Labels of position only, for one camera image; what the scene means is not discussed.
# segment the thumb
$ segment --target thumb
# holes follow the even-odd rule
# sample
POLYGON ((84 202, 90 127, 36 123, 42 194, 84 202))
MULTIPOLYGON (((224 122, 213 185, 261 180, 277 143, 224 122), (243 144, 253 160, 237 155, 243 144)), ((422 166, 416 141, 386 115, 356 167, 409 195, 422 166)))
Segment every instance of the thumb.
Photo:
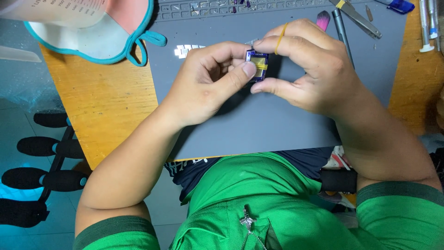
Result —
POLYGON ((215 82, 218 85, 220 93, 222 94, 221 96, 225 98, 223 101, 226 101, 230 96, 242 89, 255 74, 256 65, 254 65, 253 62, 246 61, 236 66, 221 79, 215 82))
POLYGON ((266 78, 257 82, 251 87, 250 91, 252 94, 268 92, 287 100, 291 104, 297 103, 303 94, 303 90, 297 87, 295 83, 277 78, 266 78))

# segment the yellow rubber band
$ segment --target yellow rubber band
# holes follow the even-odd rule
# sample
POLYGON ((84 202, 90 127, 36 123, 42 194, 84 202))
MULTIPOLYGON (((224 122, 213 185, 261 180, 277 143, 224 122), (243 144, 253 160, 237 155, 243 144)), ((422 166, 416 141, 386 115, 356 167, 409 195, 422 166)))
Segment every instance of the yellow rubber band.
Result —
POLYGON ((336 8, 341 9, 344 4, 345 4, 345 1, 340 0, 339 3, 337 3, 336 8))
POLYGON ((268 68, 267 64, 256 64, 256 69, 267 70, 267 68, 268 68))
POLYGON ((276 48, 274 49, 274 54, 275 54, 275 55, 278 54, 278 47, 279 47, 279 44, 281 43, 281 39, 282 39, 282 37, 284 36, 285 29, 287 28, 287 24, 288 24, 288 23, 285 23, 284 28, 282 29, 281 35, 279 36, 279 39, 278 39, 278 41, 277 41, 276 48))

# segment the tweezers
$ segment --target tweezers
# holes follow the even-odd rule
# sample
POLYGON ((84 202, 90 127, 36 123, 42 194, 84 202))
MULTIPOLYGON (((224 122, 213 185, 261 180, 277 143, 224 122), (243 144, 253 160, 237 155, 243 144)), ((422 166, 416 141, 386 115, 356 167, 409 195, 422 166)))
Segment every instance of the tweezers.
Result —
MULTIPOLYGON (((330 3, 337 6, 337 4, 344 0, 329 0, 330 3)), ((358 27, 360 27, 367 35, 369 35, 373 39, 380 39, 382 37, 381 32, 373 26, 367 19, 365 19, 363 16, 361 16, 359 13, 356 12, 355 8, 346 1, 342 6, 341 9, 346 15, 349 16, 349 18, 356 23, 358 27)))

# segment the fingernail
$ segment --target fingernail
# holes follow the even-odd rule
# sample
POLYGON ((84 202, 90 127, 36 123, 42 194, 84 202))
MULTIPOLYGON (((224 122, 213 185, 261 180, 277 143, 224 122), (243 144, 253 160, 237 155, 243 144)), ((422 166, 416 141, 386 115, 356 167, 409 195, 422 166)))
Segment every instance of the fingernail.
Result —
POLYGON ((257 93, 260 93, 260 92, 262 92, 262 89, 255 89, 255 90, 251 91, 252 94, 257 94, 257 93))
POLYGON ((259 45, 259 44, 261 44, 263 41, 264 41, 263 39, 261 39, 261 40, 257 40, 256 42, 253 43, 253 46, 259 45))
POLYGON ((242 69, 248 77, 252 77, 256 74, 256 65, 251 61, 244 62, 242 69))

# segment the work mat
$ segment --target work mat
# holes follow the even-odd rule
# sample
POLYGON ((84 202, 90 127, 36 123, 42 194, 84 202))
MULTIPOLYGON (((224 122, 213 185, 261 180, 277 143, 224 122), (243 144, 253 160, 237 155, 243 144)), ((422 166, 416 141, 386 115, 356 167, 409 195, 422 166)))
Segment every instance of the work mat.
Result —
MULTIPOLYGON (((299 18, 316 22, 323 10, 335 7, 327 0, 251 0, 233 12, 232 0, 174 1, 160 0, 157 16, 150 30, 163 34, 165 47, 147 44, 157 100, 160 103, 176 76, 184 48, 208 46, 231 40, 245 43, 262 38, 270 29, 299 18)), ((372 10, 372 24, 382 33, 374 40, 356 26, 344 13, 345 30, 356 72, 362 82, 387 106, 395 78, 406 15, 387 10, 375 1, 353 0, 354 8, 367 17, 365 4, 372 10)), ((327 31, 337 39, 334 21, 327 31)), ((270 55, 267 77, 288 81, 304 75, 304 70, 288 58, 270 55)), ((305 149, 340 145, 334 122, 290 105, 269 93, 250 94, 245 88, 235 94, 215 117, 186 128, 176 144, 174 159, 305 149)))

